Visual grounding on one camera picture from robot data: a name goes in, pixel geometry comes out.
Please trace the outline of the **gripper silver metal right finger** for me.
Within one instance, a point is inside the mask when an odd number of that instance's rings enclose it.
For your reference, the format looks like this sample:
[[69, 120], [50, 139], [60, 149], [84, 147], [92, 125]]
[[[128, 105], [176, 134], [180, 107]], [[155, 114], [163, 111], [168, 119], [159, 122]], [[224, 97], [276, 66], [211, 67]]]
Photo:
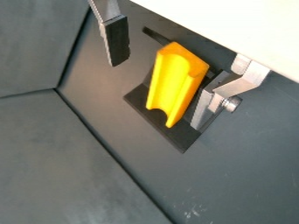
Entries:
[[221, 71], [201, 90], [191, 126], [203, 130], [223, 109], [232, 113], [241, 102], [239, 94], [257, 88], [268, 73], [265, 66], [239, 54], [231, 72]]

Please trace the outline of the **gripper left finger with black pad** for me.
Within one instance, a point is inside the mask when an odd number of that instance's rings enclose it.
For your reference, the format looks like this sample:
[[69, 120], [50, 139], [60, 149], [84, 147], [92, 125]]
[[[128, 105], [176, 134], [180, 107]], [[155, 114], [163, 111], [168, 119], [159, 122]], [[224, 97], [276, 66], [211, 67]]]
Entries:
[[88, 0], [88, 5], [97, 19], [108, 63], [116, 67], [129, 57], [127, 16], [120, 12], [117, 0]]

